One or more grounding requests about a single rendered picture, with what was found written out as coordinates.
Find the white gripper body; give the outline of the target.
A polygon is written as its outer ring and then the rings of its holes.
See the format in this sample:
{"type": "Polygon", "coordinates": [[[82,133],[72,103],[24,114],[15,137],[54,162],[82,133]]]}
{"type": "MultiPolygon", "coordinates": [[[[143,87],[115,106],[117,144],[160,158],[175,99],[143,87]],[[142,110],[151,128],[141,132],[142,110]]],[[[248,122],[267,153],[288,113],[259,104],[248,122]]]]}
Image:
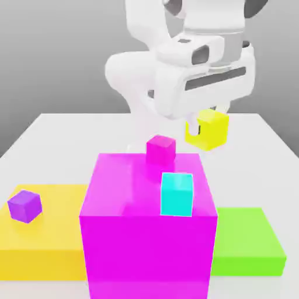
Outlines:
{"type": "Polygon", "coordinates": [[[238,61],[224,67],[178,67],[157,63],[154,107],[168,119],[179,119],[213,106],[225,106],[252,93],[255,55],[244,43],[238,61]]]}

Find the small yellow cube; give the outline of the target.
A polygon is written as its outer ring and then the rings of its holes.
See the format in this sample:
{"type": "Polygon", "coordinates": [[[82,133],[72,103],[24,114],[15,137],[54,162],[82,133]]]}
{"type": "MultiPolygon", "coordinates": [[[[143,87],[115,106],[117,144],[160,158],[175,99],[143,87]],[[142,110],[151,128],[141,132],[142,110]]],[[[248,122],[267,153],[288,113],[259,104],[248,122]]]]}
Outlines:
{"type": "Polygon", "coordinates": [[[199,112],[197,117],[197,134],[191,135],[189,123],[186,122],[185,141],[201,150],[209,151],[227,141],[229,116],[213,109],[199,112]]]}

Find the small magenta cube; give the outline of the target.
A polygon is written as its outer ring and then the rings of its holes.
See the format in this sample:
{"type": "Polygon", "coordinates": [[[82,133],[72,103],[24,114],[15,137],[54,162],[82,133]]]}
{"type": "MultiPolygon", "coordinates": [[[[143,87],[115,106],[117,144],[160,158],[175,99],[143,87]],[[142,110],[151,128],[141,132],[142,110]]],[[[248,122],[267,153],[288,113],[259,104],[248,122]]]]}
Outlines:
{"type": "Polygon", "coordinates": [[[155,135],[146,143],[146,159],[152,164],[168,165],[176,157],[176,140],[164,135],[155,135]]]}

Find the small cyan cube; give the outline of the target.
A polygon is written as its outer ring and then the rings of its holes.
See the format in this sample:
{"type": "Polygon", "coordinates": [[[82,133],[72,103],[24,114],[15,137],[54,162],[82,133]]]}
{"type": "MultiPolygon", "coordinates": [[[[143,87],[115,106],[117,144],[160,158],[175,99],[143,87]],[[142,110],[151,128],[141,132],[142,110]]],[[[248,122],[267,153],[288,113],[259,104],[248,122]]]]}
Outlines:
{"type": "Polygon", "coordinates": [[[161,215],[191,217],[193,194],[191,173],[164,172],[161,182],[161,215]]]}

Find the small purple cube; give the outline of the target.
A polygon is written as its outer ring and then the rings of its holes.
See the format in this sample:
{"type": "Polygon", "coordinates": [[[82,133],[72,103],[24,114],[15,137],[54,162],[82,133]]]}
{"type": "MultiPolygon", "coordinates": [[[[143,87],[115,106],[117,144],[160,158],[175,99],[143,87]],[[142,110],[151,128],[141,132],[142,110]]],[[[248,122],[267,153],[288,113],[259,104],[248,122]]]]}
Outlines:
{"type": "Polygon", "coordinates": [[[30,223],[42,213],[42,203],[39,194],[21,190],[8,200],[11,218],[24,223],[30,223]]]}

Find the large magenta box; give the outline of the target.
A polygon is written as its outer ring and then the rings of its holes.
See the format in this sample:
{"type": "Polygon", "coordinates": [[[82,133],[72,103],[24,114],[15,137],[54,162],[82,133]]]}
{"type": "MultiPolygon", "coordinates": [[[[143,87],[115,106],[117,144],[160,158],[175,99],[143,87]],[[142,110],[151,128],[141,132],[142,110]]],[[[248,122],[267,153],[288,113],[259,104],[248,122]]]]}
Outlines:
{"type": "Polygon", "coordinates": [[[100,154],[79,215],[90,299],[207,299],[217,218],[198,154],[100,154]],[[163,173],[192,175],[190,217],[161,214],[163,173]]]}

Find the large green box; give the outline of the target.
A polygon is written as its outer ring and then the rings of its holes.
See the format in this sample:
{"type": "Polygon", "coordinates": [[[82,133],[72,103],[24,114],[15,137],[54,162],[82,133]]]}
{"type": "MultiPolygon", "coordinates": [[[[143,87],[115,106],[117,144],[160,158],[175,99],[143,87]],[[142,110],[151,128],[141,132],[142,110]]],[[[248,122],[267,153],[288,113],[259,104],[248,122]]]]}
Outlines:
{"type": "Polygon", "coordinates": [[[219,207],[212,276],[281,276],[287,256],[260,207],[219,207]]]}

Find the large yellow box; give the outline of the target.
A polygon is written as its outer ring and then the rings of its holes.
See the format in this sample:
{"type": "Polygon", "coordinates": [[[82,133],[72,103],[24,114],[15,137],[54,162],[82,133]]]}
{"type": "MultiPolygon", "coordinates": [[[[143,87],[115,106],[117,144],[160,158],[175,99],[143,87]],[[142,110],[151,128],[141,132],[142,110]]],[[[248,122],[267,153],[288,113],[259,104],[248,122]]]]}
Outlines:
{"type": "Polygon", "coordinates": [[[0,208],[0,281],[84,281],[79,213],[86,185],[17,185],[41,196],[43,212],[25,224],[0,208]]]}

